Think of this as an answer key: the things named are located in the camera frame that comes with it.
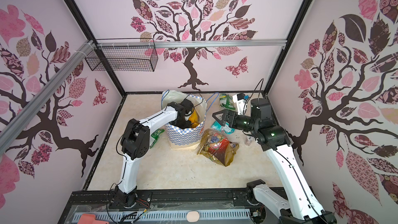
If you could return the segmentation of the gold candy bag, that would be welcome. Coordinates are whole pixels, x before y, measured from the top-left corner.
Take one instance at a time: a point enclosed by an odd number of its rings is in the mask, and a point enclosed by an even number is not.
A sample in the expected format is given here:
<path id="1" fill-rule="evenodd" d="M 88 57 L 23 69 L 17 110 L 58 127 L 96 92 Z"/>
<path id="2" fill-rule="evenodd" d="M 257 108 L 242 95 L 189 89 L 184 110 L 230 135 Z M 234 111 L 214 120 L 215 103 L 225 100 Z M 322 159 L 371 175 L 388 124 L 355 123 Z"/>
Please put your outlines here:
<path id="1" fill-rule="evenodd" d="M 228 167 L 234 160 L 239 143 L 231 142 L 223 133 L 206 129 L 198 146 L 197 154 L 212 162 Z"/>

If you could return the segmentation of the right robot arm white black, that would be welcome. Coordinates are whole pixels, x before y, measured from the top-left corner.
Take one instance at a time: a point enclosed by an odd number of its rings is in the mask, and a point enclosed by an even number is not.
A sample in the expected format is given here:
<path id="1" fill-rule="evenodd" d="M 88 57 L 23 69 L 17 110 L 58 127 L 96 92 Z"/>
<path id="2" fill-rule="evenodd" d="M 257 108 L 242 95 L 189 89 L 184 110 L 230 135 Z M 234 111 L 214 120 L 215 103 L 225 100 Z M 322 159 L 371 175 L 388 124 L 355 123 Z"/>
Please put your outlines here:
<path id="1" fill-rule="evenodd" d="M 274 121 L 269 100 L 252 99 L 250 108 L 249 116 L 232 110 L 221 110 L 212 116 L 221 126 L 249 132 L 274 165 L 286 198 L 261 180 L 252 181 L 247 186 L 251 197 L 272 214 L 266 221 L 275 224 L 335 224 L 334 214 L 323 208 L 304 178 L 285 130 Z"/>

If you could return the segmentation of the green striped snack packet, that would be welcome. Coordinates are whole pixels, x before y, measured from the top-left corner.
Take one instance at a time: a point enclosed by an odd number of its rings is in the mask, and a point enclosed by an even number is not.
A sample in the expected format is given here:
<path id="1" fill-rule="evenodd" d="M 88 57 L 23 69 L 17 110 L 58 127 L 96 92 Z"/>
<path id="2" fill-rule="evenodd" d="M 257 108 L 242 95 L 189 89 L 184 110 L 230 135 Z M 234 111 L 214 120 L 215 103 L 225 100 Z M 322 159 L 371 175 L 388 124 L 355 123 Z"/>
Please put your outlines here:
<path id="1" fill-rule="evenodd" d="M 160 139 L 161 135 L 165 132 L 164 129 L 157 129 L 150 135 L 150 148 L 152 148 L 156 142 Z"/>

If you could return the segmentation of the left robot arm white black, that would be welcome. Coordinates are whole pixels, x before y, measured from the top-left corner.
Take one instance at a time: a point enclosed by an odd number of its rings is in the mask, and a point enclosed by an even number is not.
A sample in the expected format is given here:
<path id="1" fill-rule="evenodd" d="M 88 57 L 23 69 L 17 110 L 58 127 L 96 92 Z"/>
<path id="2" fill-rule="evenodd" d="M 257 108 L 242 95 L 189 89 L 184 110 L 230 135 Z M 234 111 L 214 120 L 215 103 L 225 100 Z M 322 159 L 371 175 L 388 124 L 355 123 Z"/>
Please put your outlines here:
<path id="1" fill-rule="evenodd" d="M 120 182 L 114 189 L 114 203 L 124 208 L 132 208 L 138 202 L 137 175 L 141 158 L 150 148 L 151 135 L 167 123 L 178 127 L 189 127 L 187 117 L 194 110 L 194 104 L 184 99 L 180 103 L 171 102 L 158 113 L 141 119 L 131 119 L 120 138 L 123 165 Z"/>

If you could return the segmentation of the teal snack packet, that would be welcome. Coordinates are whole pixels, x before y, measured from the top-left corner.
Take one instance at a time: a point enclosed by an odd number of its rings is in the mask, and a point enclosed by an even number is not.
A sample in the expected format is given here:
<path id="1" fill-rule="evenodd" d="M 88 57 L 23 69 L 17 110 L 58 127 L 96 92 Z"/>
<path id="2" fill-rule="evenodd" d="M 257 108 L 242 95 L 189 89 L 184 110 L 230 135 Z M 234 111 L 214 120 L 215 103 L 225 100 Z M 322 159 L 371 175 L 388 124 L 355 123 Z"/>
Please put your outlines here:
<path id="1" fill-rule="evenodd" d="M 211 129 L 222 132 L 224 134 L 232 134 L 235 132 L 235 129 L 229 127 L 229 124 L 226 123 L 226 125 L 221 125 L 220 123 L 218 123 L 217 121 L 215 121 L 211 127 Z"/>

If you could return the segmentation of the blue checkered paper bag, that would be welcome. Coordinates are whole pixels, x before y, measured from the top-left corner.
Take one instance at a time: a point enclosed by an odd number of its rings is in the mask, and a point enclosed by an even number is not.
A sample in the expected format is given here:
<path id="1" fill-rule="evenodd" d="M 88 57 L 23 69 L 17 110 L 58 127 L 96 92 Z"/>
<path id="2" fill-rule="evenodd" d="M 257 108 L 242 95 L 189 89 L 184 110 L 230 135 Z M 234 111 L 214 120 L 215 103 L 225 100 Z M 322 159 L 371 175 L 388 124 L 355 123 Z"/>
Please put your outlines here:
<path id="1" fill-rule="evenodd" d="M 163 108 L 172 102 L 188 108 L 182 111 L 177 120 L 165 125 L 171 149 L 197 148 L 204 133 L 207 113 L 218 96 L 217 92 L 208 99 L 201 94 L 187 94 L 175 90 L 162 93 L 161 106 Z"/>

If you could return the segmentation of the yellow snack packet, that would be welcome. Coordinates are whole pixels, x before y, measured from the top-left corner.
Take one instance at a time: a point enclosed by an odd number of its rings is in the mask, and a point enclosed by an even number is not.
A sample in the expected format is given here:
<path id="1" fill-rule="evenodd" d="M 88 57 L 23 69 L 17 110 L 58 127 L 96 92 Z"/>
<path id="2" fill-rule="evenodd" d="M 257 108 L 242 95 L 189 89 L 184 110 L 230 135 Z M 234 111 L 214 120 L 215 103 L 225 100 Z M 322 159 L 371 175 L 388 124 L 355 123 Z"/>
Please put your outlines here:
<path id="1" fill-rule="evenodd" d="M 200 124 L 200 117 L 196 110 L 193 110 L 192 114 L 189 116 L 188 121 L 190 122 L 189 128 L 196 128 Z"/>

